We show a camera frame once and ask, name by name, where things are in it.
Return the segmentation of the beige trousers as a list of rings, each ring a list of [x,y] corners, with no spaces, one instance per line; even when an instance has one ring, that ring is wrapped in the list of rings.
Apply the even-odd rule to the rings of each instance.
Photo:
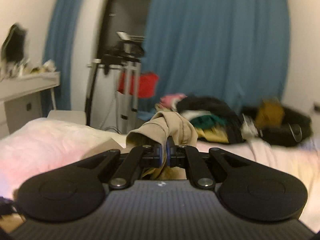
[[[126,136],[126,148],[158,143],[162,146],[162,164],[159,168],[145,168],[142,177],[152,180],[185,180],[185,169],[170,168],[167,161],[167,138],[172,137],[175,145],[195,147],[197,133],[192,124],[177,112],[157,112],[150,121],[134,129]]]

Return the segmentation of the pile of mixed clothes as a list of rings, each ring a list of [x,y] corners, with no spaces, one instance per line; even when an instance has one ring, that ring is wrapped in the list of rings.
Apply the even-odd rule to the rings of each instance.
[[[207,142],[239,144],[259,136],[251,117],[236,114],[217,98],[169,94],[155,104],[155,110],[180,114],[195,128],[198,139]]]

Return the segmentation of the white garment steamer stand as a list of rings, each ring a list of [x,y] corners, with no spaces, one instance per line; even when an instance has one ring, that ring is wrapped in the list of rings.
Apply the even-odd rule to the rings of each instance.
[[[90,72],[85,100],[86,125],[89,126],[91,123],[98,70],[102,69],[105,75],[115,70],[118,72],[118,80],[115,82],[115,88],[113,89],[113,99],[99,125],[99,129],[107,130],[104,125],[111,113],[113,104],[116,104],[116,126],[113,130],[118,133],[126,133],[130,120],[136,121],[138,115],[141,58],[145,54],[142,44],[145,37],[129,35],[124,31],[118,31],[116,35],[119,38],[117,44],[108,49],[102,58],[93,59],[87,65]]]

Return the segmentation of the red cloth bag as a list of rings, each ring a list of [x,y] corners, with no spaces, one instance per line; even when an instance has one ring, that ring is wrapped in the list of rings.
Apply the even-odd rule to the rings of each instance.
[[[143,73],[139,77],[138,98],[148,99],[155,95],[156,85],[159,81],[159,76],[155,73]],[[122,73],[119,79],[117,91],[124,94],[125,73]],[[135,88],[135,77],[131,76],[130,95],[133,95]]]

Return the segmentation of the yellow brown paper bag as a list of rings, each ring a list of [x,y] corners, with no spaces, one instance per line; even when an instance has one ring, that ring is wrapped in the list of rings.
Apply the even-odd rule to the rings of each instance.
[[[258,108],[255,125],[258,129],[279,128],[284,116],[284,108],[278,100],[264,100]]]

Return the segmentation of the large blue curtain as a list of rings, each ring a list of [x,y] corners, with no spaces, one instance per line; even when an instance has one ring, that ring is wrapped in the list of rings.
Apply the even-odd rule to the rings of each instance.
[[[234,111],[281,99],[289,66],[287,0],[151,0],[142,70],[159,76],[162,96],[210,96]]]

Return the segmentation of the black bag on bed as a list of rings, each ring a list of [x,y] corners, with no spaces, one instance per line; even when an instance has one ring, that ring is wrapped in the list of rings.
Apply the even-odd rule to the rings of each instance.
[[[279,128],[258,129],[255,125],[258,107],[245,106],[241,114],[251,118],[257,129],[257,137],[270,145],[293,147],[297,146],[303,140],[313,134],[312,121],[307,115],[304,115],[294,109],[282,105],[285,111],[283,122]]]

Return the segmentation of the narrow blue curtain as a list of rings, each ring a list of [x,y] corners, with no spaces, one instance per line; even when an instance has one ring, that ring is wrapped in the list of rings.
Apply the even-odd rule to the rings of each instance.
[[[42,62],[52,60],[60,73],[60,85],[54,88],[58,110],[71,109],[71,60],[82,2],[56,0],[47,32]]]

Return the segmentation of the dark window door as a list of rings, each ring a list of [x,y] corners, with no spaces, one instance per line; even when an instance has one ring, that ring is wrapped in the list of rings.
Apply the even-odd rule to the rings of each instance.
[[[98,35],[98,58],[118,42],[116,32],[144,35],[150,2],[151,0],[105,0]]]

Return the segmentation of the white dressing table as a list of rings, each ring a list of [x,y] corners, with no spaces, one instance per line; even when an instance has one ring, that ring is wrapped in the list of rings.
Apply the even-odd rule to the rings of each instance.
[[[60,85],[60,73],[31,74],[1,82],[1,138],[42,116],[40,92]]]

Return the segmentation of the wavy frame vanity mirror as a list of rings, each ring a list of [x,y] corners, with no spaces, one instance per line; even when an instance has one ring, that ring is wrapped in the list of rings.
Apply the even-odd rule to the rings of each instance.
[[[9,63],[20,63],[24,59],[27,30],[18,23],[13,24],[1,46],[1,67]]]

